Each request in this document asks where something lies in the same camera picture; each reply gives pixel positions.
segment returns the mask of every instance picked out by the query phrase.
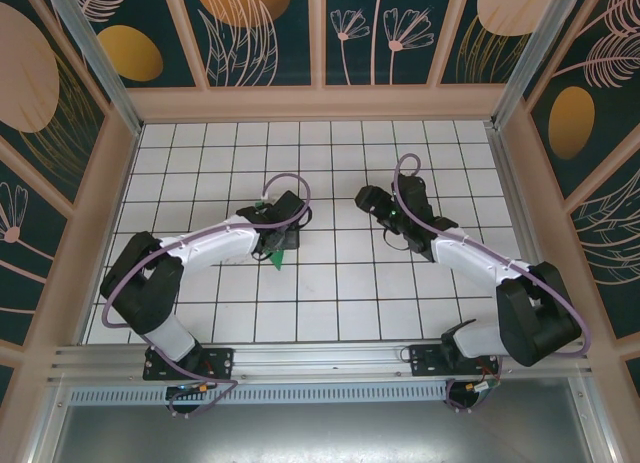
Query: flower illustration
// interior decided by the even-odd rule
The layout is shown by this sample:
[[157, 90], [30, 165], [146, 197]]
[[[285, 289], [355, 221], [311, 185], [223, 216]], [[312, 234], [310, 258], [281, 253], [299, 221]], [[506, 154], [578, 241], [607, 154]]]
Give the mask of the flower illustration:
[[0, 183], [0, 241], [15, 243], [20, 239], [20, 226], [27, 211], [29, 193], [16, 185], [15, 196], [6, 182]]
[[393, 63], [398, 51], [414, 50], [433, 44], [433, 33], [428, 32], [431, 28], [428, 14], [429, 10], [423, 12], [407, 10], [398, 20], [397, 8], [384, 12], [384, 31], [391, 50], [389, 84], [393, 85]]
[[362, 10], [347, 10], [344, 12], [344, 16], [340, 10], [331, 12], [331, 24], [333, 24], [333, 29], [336, 30], [336, 34], [340, 40], [340, 48], [342, 50], [342, 67], [344, 68], [344, 76], [347, 79], [347, 85], [351, 85], [351, 80], [349, 79], [349, 71], [347, 70], [344, 42], [369, 35], [370, 30], [368, 26], [365, 26], [365, 23], [366, 20], [364, 16], [362, 16]]

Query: purple cable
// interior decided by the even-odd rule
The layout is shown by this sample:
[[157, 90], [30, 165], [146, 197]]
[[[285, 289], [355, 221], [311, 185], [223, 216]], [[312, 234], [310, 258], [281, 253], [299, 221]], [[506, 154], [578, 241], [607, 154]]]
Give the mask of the purple cable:
[[[411, 176], [417, 175], [418, 172], [420, 171], [421, 162], [420, 162], [420, 158], [418, 157], [418, 155], [415, 155], [413, 153], [407, 153], [406, 155], [402, 156], [400, 158], [400, 160], [398, 160], [398, 164], [396, 165], [396, 169], [395, 169], [395, 171], [393, 173], [393, 185], [394, 185], [395, 188], [399, 187], [398, 186], [398, 177], [400, 175], [400, 170], [402, 168], [402, 163], [404, 163], [404, 161], [407, 158], [413, 158], [414, 160], [416, 160], [416, 164], [417, 164], [417, 167], [413, 171]], [[433, 226], [428, 225], [427, 223], [423, 222], [417, 216], [415, 216], [413, 213], [411, 213], [409, 208], [407, 208], [407, 205], [405, 205], [404, 201], [402, 200], [402, 196], [400, 195], [399, 191], [396, 192], [396, 198], [398, 199], [398, 204], [400, 205], [402, 210], [407, 214], [407, 216], [411, 220], [413, 220], [415, 223], [420, 225], [422, 228], [424, 228], [425, 230], [428, 230], [428, 231], [430, 231], [432, 233], [435, 233], [438, 236], [442, 236], [442, 237], [448, 238], [450, 240], [454, 240], [454, 241], [458, 241], [458, 242], [461, 242], [461, 243], [468, 244], [469, 246], [471, 246], [471, 247], [481, 251], [482, 253], [486, 254], [487, 256], [490, 256], [491, 258], [495, 259], [501, 265], [504, 265], [507, 268], [512, 268], [517, 273], [520, 273], [526, 279], [531, 281], [534, 285], [539, 286], [544, 291], [546, 291], [549, 295], [553, 296], [564, 307], [564, 309], [567, 310], [567, 312], [573, 317], [573, 319], [576, 320], [576, 322], [578, 323], [578, 325], [582, 329], [582, 334], [584, 335], [584, 344], [582, 345], [582, 348], [580, 348], [578, 351], [569, 352], [569, 353], [554, 353], [554, 356], [559, 356], [559, 357], [562, 357], [562, 358], [579, 358], [581, 356], [584, 356], [587, 353], [587, 351], [589, 351], [589, 348], [591, 347], [591, 332], [589, 331], [589, 328], [587, 327], [587, 324], [584, 322], [584, 320], [582, 319], [580, 314], [573, 308], [573, 306], [571, 306], [571, 304], [562, 295], [560, 295], [560, 293], [558, 293], [556, 290], [554, 290], [549, 285], [547, 285], [544, 281], [542, 281], [541, 279], [537, 278], [535, 275], [532, 275], [528, 271], [520, 268], [519, 266], [512, 266], [512, 263], [513, 263], [514, 260], [509, 260], [508, 258], [505, 258], [504, 256], [502, 256], [499, 253], [496, 253], [492, 249], [487, 248], [482, 243], [478, 243], [477, 241], [472, 240], [469, 237], [465, 238], [465, 237], [462, 237], [460, 235], [456, 235], [456, 234], [453, 234], [453, 233], [447, 233], [446, 231], [438, 230], [437, 228], [434, 228]]]
[[[120, 283], [118, 283], [116, 285], [116, 287], [114, 288], [114, 290], [111, 292], [111, 295], [109, 296], [109, 298], [107, 299], [107, 303], [104, 305], [104, 310], [102, 311], [102, 324], [104, 326], [106, 326], [107, 328], [128, 328], [129, 325], [127, 325], [126, 323], [111, 323], [108, 319], [109, 316], [109, 310], [111, 310], [111, 307], [113, 306], [113, 302], [115, 301], [115, 299], [118, 297], [118, 295], [120, 294], [120, 292], [122, 291], [122, 289], [125, 287], [125, 285], [127, 283], [129, 283], [129, 281], [136, 275], [138, 274], [139, 271], [141, 271], [149, 262], [155, 260], [156, 258], [160, 257], [161, 255], [164, 255], [165, 253], [175, 249], [175, 248], [179, 248], [182, 247], [186, 244], [191, 243], [192, 241], [198, 240], [200, 238], [204, 238], [205, 236], [210, 236], [213, 235], [215, 233], [220, 233], [222, 231], [231, 231], [231, 230], [240, 230], [240, 229], [254, 229], [254, 230], [276, 230], [278, 228], [282, 228], [284, 226], [288, 226], [291, 223], [295, 223], [296, 221], [298, 221], [300, 218], [302, 218], [304, 216], [304, 214], [307, 212], [307, 210], [309, 209], [309, 204], [311, 203], [311, 188], [309, 187], [309, 183], [307, 183], [307, 181], [302, 178], [299, 175], [296, 175], [295, 173], [280, 173], [276, 176], [274, 176], [273, 178], [271, 178], [266, 185], [264, 185], [264, 188], [262, 190], [262, 195], [264, 196], [267, 193], [267, 190], [269, 189], [269, 187], [273, 184], [274, 181], [279, 180], [280, 178], [284, 178], [284, 177], [291, 177], [291, 178], [295, 178], [297, 179], [300, 183], [302, 183], [304, 185], [305, 191], [306, 191], [306, 197], [305, 197], [305, 202], [304, 202], [304, 206], [302, 207], [302, 209], [295, 214], [294, 216], [292, 216], [291, 218], [281, 221], [279, 223], [269, 223], [269, 224], [252, 224], [252, 223], [234, 223], [231, 225], [220, 225], [220, 226], [214, 226], [213, 228], [207, 228], [206, 230], [203, 230], [201, 232], [198, 233], [194, 233], [193, 235], [177, 241], [175, 243], [172, 243], [170, 245], [167, 245], [163, 248], [160, 248], [157, 251], [154, 251], [153, 253], [151, 253], [150, 255], [146, 256], [145, 258], [143, 258], [142, 260], [140, 260], [140, 262], [135, 265], [133, 268], [131, 268], [131, 270], [129, 271], [129, 273], [127, 273], [125, 275], [125, 277], [120, 281]], [[142, 339], [145, 340], [147, 343], [149, 343], [151, 346], [153, 346], [153, 343], [151, 341], [149, 341], [147, 338], [145, 338], [144, 336], [142, 336]], [[231, 392], [236, 386], [238, 386], [238, 382], [236, 380], [219, 380], [216, 378], [208, 378], [202, 375], [198, 375], [195, 373], [191, 373], [187, 370], [184, 370], [183, 368], [180, 368], [175, 362], [173, 362], [167, 355], [165, 355], [160, 349], [158, 348], [154, 348], [155, 351], [158, 353], [158, 355], [160, 355], [160, 357], [174, 370], [176, 370], [177, 372], [187, 376], [188, 378], [193, 378], [194, 380], [198, 380], [198, 381], [202, 381], [204, 383], [214, 383], [214, 384], [230, 384], [231, 386], [229, 388], [227, 388], [225, 391], [223, 391], [220, 395], [218, 395], [218, 397], [213, 400], [211, 403], [207, 403], [207, 405], [204, 405], [202, 407], [199, 407], [198, 409], [194, 410], [193, 412], [191, 412], [191, 416], [195, 416], [198, 413], [202, 413], [204, 411], [206, 411], [207, 409], [211, 408], [213, 405], [215, 405], [218, 401], [220, 401], [222, 398], [224, 398], [229, 392]], [[171, 408], [174, 416], [176, 415], [175, 410], [173, 410], [173, 402], [175, 401], [175, 399], [172, 399], [169, 402], [169, 407]]]

